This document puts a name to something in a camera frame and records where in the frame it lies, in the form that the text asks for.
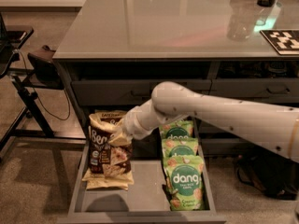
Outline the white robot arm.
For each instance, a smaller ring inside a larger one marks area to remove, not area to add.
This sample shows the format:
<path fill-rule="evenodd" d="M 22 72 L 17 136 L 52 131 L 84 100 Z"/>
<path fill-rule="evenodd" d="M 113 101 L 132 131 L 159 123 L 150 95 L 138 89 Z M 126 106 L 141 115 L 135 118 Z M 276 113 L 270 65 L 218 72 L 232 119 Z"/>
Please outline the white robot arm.
<path fill-rule="evenodd" d="M 170 81 L 158 84 L 146 103 L 126 113 L 109 143 L 125 146 L 187 117 L 299 162 L 298 108 L 205 95 Z"/>

